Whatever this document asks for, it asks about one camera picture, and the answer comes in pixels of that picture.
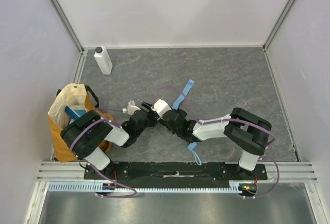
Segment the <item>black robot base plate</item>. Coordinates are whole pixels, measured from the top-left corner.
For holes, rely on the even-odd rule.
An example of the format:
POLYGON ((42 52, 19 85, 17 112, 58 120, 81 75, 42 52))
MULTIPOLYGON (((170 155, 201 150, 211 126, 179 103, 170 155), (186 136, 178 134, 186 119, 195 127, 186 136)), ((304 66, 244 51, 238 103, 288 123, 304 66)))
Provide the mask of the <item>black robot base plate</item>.
POLYGON ((239 168, 238 164, 226 162, 205 162, 197 165, 193 162, 114 162, 110 169, 102 173, 111 179, 139 179, 143 176, 156 179, 166 176, 194 176, 230 180, 268 179, 264 164, 257 164, 253 171, 239 168))

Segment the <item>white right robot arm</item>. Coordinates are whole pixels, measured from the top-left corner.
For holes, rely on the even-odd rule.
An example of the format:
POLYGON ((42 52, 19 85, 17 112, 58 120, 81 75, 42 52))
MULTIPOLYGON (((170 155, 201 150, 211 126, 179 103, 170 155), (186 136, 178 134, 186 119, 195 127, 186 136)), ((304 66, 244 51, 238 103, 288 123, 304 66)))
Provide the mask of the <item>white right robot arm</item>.
POLYGON ((264 155, 272 125, 267 120, 242 108, 234 108, 224 117, 209 120, 188 120, 187 113, 170 109, 160 116, 160 122, 187 143, 215 138, 228 138, 242 149, 239 167, 253 171, 264 155))

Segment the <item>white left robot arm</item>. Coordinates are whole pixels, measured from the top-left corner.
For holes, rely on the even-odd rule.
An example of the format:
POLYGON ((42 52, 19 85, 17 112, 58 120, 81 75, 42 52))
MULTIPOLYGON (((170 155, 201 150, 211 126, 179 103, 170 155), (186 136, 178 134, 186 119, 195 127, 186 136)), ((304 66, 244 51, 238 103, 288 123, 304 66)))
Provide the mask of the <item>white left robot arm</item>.
POLYGON ((152 105, 146 102, 141 105, 139 108, 134 101, 130 101, 127 108, 122 109, 130 118, 121 125, 95 110, 87 111, 82 105, 66 106, 65 112, 71 121, 60 136, 76 157, 86 160, 98 170, 104 170, 110 166, 111 160, 100 148, 102 142, 127 148, 146 128, 156 125, 158 116, 152 111, 152 105))

